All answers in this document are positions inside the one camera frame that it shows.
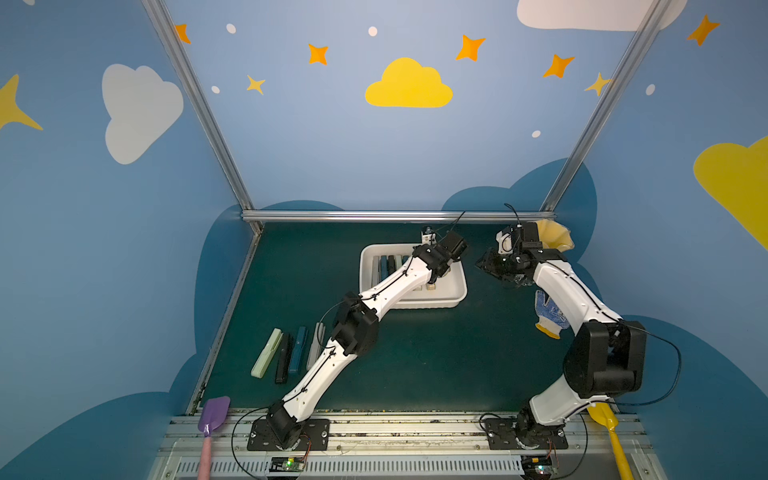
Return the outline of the white plastic storage box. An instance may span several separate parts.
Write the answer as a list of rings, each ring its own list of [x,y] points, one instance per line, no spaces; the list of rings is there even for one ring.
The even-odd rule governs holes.
[[[416,244],[372,244],[366,246],[360,254],[359,290],[366,291],[380,283],[379,257],[394,255],[399,258],[397,265],[402,266],[402,256],[410,255]],[[461,262],[452,263],[447,274],[436,281],[436,290],[427,291],[425,286],[416,288],[405,295],[393,306],[393,309],[436,309],[454,308],[467,295],[467,284]]]

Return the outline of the grey pliers group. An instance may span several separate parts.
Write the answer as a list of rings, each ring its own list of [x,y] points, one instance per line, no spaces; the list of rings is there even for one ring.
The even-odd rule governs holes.
[[[306,370],[309,371],[317,362],[324,349],[324,334],[325,325],[322,322],[318,322],[315,325],[312,341],[307,355]]]

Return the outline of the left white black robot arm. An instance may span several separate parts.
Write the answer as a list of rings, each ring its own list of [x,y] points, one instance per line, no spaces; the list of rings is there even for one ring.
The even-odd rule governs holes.
[[[317,361],[293,390],[267,410],[267,425],[280,448],[291,448],[299,441],[304,424],[333,381],[349,363],[372,349],[386,313],[414,289],[444,277],[466,248],[465,239],[450,231],[435,243],[413,247],[408,260],[377,285],[344,295]]]

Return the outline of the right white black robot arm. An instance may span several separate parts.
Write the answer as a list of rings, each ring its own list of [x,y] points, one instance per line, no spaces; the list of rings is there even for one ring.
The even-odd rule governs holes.
[[[515,437],[522,448],[544,448],[571,416],[640,388],[646,333],[640,323],[625,324],[600,301],[562,252],[546,248],[536,223],[518,221],[499,231],[496,241],[477,266],[500,280],[536,285],[574,333],[562,375],[531,397],[515,420]]]

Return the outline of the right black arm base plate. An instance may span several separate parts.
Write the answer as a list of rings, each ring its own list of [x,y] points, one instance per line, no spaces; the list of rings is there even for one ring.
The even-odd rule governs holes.
[[[569,448],[564,426],[542,426],[536,423],[521,427],[512,418],[484,418],[482,421],[491,450],[549,450]]]

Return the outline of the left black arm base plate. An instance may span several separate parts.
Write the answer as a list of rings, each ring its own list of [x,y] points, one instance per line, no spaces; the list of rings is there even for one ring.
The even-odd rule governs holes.
[[[283,446],[265,418],[257,419],[251,426],[246,449],[248,451],[326,451],[330,438],[330,421],[310,419],[301,431],[293,436],[295,442]]]

